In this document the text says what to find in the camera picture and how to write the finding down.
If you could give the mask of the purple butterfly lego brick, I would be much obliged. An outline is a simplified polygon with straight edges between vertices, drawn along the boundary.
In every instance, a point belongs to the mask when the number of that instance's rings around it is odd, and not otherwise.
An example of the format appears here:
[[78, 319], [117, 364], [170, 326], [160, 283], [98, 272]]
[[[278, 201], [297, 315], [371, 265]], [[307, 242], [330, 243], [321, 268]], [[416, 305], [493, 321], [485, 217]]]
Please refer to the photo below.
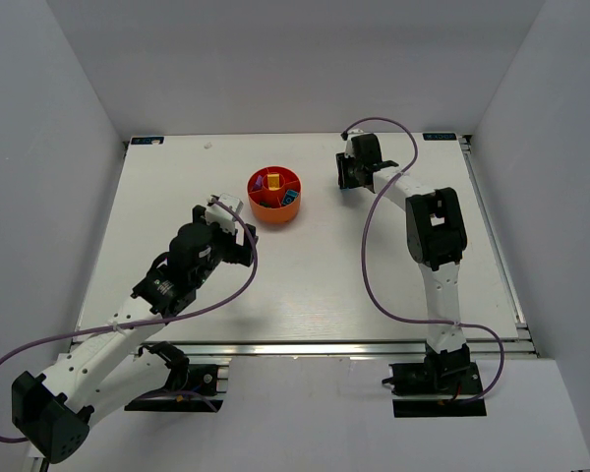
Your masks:
[[262, 175], [258, 175], [252, 186], [252, 191], [255, 192], [260, 190], [263, 187], [263, 181], [264, 177]]

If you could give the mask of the teal rounded lego brick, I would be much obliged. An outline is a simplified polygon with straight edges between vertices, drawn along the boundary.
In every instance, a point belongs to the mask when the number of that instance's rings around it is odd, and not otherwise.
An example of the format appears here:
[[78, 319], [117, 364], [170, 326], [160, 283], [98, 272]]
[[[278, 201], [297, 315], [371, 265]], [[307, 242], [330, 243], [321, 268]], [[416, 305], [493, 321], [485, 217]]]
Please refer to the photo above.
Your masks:
[[298, 198], [299, 193], [294, 191], [294, 190], [287, 190], [286, 193], [283, 196], [283, 199], [281, 201], [281, 205], [283, 207], [286, 207], [288, 205], [291, 205], [293, 202], [296, 201], [296, 199]]

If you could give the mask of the yellow 2x3 lego brick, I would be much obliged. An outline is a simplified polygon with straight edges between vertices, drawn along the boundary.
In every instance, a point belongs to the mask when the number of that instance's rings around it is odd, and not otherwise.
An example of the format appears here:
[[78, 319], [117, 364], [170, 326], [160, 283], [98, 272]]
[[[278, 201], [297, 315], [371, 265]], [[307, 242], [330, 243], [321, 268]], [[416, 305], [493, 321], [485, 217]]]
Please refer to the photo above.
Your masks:
[[266, 176], [266, 187], [272, 191], [278, 191], [282, 187], [282, 177], [279, 173], [268, 173]]

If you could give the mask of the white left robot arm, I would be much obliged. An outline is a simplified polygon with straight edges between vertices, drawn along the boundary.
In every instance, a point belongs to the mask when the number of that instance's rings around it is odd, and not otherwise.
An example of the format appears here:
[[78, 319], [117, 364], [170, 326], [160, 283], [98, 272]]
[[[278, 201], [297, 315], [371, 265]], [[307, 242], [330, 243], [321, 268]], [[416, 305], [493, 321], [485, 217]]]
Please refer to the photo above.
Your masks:
[[65, 358], [12, 383], [12, 421], [50, 464], [68, 459], [102, 418], [148, 394], [184, 391], [189, 361], [172, 344], [144, 342], [187, 316], [199, 289], [222, 263], [258, 267], [253, 225], [197, 206], [167, 251], [106, 325], [91, 328]]

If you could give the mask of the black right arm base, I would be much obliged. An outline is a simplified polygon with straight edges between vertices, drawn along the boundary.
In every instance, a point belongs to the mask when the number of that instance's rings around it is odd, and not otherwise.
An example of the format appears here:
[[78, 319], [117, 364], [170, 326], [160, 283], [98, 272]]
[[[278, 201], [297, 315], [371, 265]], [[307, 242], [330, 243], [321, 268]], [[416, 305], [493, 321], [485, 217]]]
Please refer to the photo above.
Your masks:
[[469, 347], [440, 353], [429, 348], [420, 363], [395, 363], [382, 380], [400, 419], [479, 418], [487, 415], [477, 364]]

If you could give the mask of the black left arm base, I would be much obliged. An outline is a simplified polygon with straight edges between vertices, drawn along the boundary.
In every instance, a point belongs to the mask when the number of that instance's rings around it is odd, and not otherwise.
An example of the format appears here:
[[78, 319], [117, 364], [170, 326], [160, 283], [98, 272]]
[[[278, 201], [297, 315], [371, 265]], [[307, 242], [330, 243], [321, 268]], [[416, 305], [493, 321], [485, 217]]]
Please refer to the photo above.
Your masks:
[[128, 403], [127, 412], [217, 413], [227, 391], [225, 364], [196, 362], [169, 342], [140, 347], [136, 360], [157, 358], [164, 363], [165, 383]]

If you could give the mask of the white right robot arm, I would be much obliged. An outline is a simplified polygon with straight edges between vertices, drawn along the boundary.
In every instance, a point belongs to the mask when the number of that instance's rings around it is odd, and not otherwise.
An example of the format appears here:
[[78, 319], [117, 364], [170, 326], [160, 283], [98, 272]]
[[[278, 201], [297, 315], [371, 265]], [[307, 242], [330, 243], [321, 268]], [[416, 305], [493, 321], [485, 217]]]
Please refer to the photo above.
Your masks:
[[[469, 348], [462, 332], [458, 275], [467, 234], [456, 192], [434, 189], [413, 179], [406, 168], [384, 160], [374, 134], [344, 132], [345, 151], [336, 156], [338, 185], [342, 190], [365, 188], [376, 195], [361, 240], [361, 270], [366, 291], [375, 307], [388, 318], [428, 328], [425, 370], [442, 383], [470, 367]], [[424, 283], [426, 316], [402, 318], [376, 299], [366, 267], [366, 245], [374, 211], [386, 198], [405, 214], [407, 248]]]

